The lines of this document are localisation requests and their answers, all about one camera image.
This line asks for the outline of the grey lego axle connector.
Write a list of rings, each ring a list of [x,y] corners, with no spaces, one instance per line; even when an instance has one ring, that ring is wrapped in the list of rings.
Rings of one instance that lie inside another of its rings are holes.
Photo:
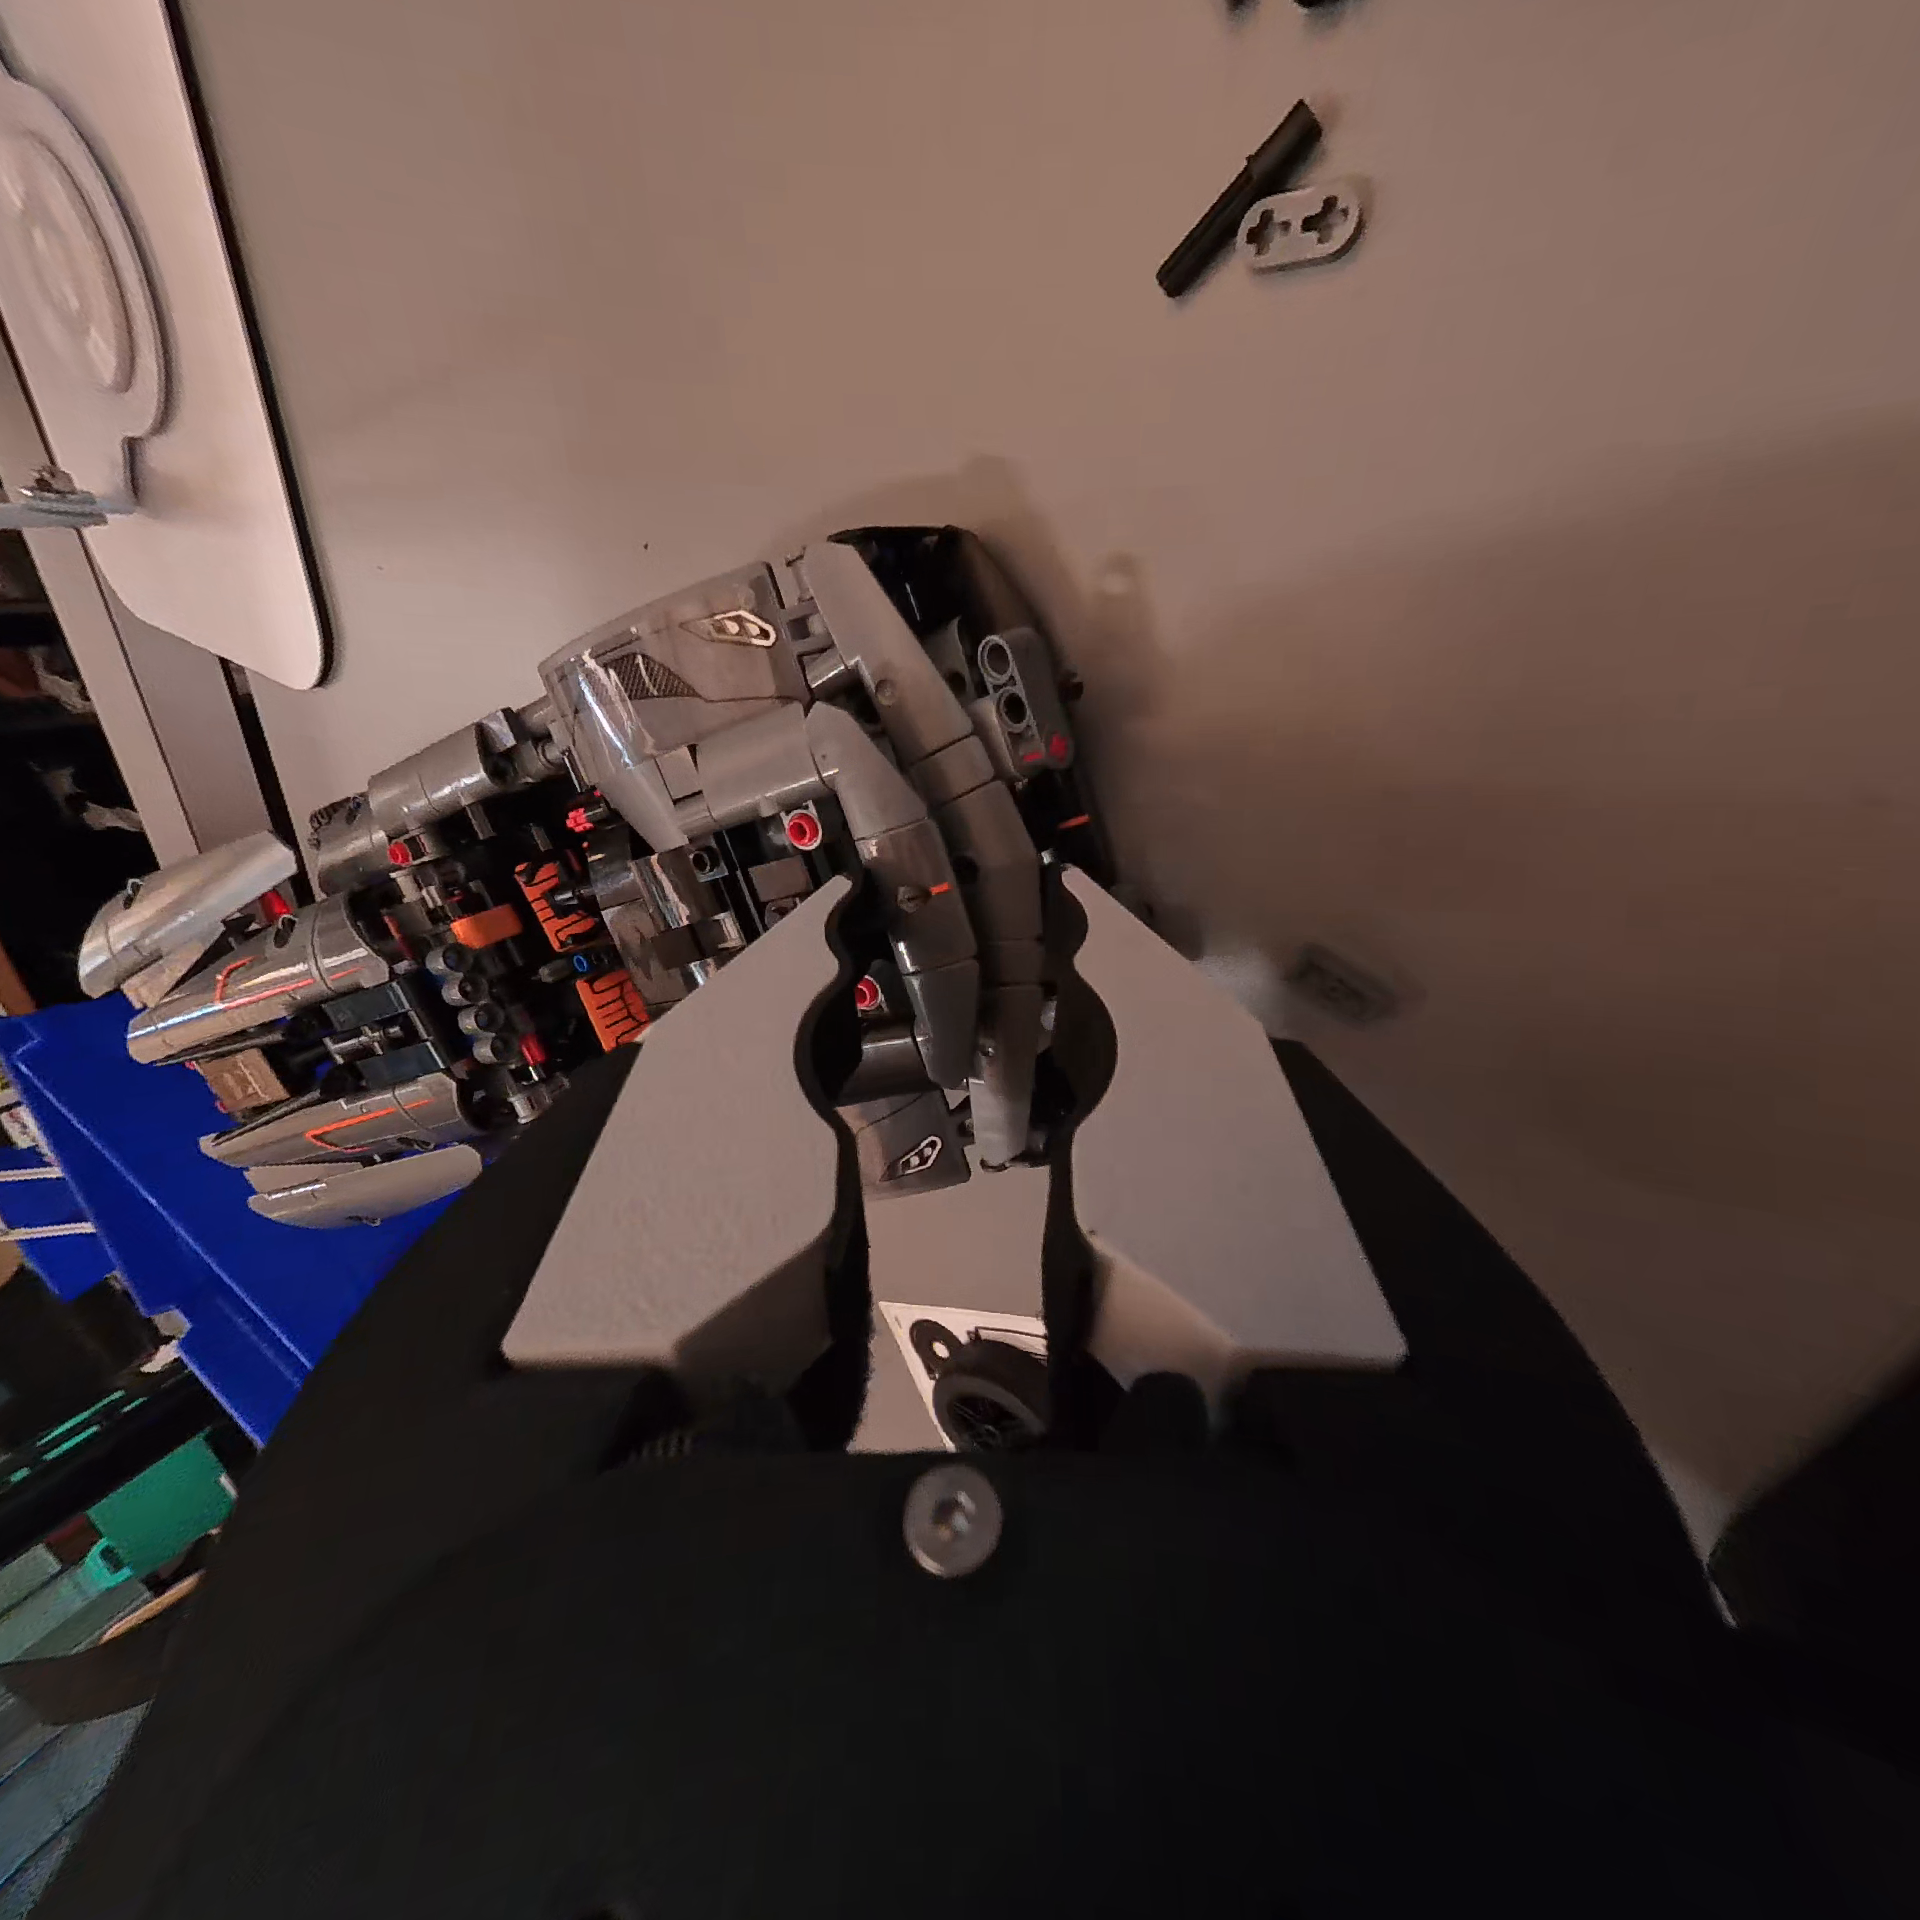
[[[1236,221],[1236,257],[1251,274],[1287,274],[1343,261],[1367,226],[1364,176],[1312,181],[1256,198]]]

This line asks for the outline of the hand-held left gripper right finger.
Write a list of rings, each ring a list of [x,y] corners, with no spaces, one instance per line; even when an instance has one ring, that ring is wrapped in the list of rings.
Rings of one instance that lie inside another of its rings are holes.
[[[1103,1380],[1178,1379],[1222,1427],[1266,1375],[1395,1375],[1410,1341],[1266,1028],[1085,869],[1052,882],[1047,937],[1055,1431],[1090,1431]]]

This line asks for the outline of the blue plastic bin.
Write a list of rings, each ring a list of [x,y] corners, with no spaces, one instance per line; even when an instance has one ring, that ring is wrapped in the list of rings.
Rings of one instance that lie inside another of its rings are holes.
[[[351,1229],[254,1216],[243,1172],[200,1146],[222,1121],[204,1080],[185,1066],[132,1066],[127,1022],[107,999],[3,1022],[3,1069],[102,1243],[55,1258],[47,1284],[71,1299],[115,1270],[146,1317],[181,1312],[185,1365],[264,1443],[449,1201]]]

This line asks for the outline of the lego sticker sheet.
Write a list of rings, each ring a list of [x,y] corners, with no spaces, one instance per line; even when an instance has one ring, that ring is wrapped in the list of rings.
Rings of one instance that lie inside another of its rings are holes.
[[[1037,1317],[929,1304],[874,1312],[946,1452],[1021,1452],[1044,1440],[1052,1373]]]

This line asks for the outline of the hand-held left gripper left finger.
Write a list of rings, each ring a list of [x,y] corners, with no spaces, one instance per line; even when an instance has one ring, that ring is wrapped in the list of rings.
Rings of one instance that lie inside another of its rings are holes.
[[[858,1033],[837,875],[629,1049],[504,1334],[520,1373],[640,1373],[708,1417],[779,1400],[844,1446],[868,1399],[858,1156],[832,1095]]]

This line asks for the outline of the grey lego car model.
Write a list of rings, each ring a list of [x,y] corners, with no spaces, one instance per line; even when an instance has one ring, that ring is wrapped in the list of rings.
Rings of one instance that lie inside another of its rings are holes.
[[[185,1066],[251,1207],[378,1225],[462,1190],[564,1083],[829,877],[852,1020],[973,1098],[973,1168],[1037,1161],[1058,966],[1044,875],[1111,877],[1075,770],[1079,675],[964,526],[736,564],[542,659],[542,693],[316,811],[130,877],[77,986]]]

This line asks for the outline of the black shelf unit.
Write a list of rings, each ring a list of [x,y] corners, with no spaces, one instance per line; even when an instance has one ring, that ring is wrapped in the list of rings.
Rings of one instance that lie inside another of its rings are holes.
[[[3,531],[3,1011],[77,1001],[92,915],[154,847],[27,537]]]

